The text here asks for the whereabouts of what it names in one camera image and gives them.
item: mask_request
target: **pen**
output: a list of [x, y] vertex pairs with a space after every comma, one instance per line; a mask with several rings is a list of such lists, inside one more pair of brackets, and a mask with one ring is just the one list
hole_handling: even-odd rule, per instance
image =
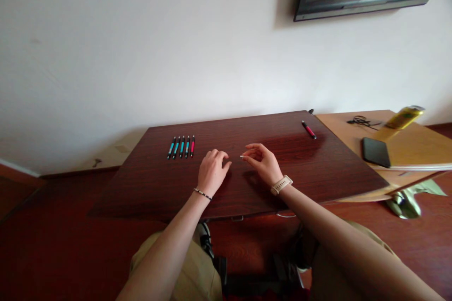
[[171, 143], [171, 147], [169, 147], [169, 151], [168, 151], [168, 160], [171, 157], [171, 152], [173, 151], [173, 147], [174, 147], [174, 142], [176, 142], [176, 136], [173, 138], [173, 143]]
[[180, 143], [180, 136], [178, 137], [178, 142], [176, 143], [176, 146], [174, 147], [173, 159], [176, 158], [176, 153], [178, 152], [179, 143]]
[[182, 143], [180, 144], [179, 149], [179, 157], [182, 158], [182, 155], [184, 154], [184, 143], [185, 143], [185, 135], [183, 136]]
[[301, 124], [303, 125], [303, 127], [305, 127], [305, 129], [313, 139], [317, 139], [317, 136], [312, 132], [311, 128], [309, 128], [309, 126], [304, 121], [301, 121]]
[[190, 157], [193, 157], [194, 154], [194, 135], [193, 135], [193, 141], [192, 141], [192, 152], [190, 153]]
[[190, 145], [190, 136], [187, 138], [187, 146], [185, 148], [185, 158], [188, 157], [188, 146]]

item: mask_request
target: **black and white bracelet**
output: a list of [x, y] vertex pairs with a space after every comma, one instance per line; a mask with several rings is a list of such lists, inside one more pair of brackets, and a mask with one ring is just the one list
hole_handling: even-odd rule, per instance
[[212, 201], [212, 198], [211, 197], [209, 197], [209, 196], [207, 196], [207, 195], [205, 195], [202, 191], [200, 191], [199, 189], [193, 189], [195, 192], [197, 192], [197, 193], [200, 193], [202, 196], [205, 196], [206, 198], [208, 198], [209, 200], [211, 200]]

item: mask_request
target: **smartphone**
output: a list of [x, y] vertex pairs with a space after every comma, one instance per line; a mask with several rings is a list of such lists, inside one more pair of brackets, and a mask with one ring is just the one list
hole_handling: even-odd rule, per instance
[[363, 159], [366, 162], [380, 165], [385, 168], [391, 167], [386, 143], [371, 138], [363, 138]]

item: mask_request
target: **yellow can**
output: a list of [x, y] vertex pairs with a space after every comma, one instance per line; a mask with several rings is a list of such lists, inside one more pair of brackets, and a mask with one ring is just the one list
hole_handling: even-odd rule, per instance
[[424, 110], [425, 108], [422, 108], [421, 106], [408, 106], [402, 108], [401, 111], [386, 122], [386, 126], [393, 129], [404, 129], [421, 116], [424, 113]]

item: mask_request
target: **cable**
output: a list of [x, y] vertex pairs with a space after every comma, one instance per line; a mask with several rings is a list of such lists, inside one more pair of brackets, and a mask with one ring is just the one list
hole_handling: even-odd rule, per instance
[[361, 116], [361, 115], [356, 115], [352, 120], [347, 121], [347, 123], [350, 123], [350, 124], [356, 123], [356, 124], [362, 125], [364, 127], [369, 127], [374, 130], [378, 130], [378, 129], [372, 127], [373, 125], [381, 124], [381, 122], [371, 124], [371, 121], [368, 121], [365, 116]]

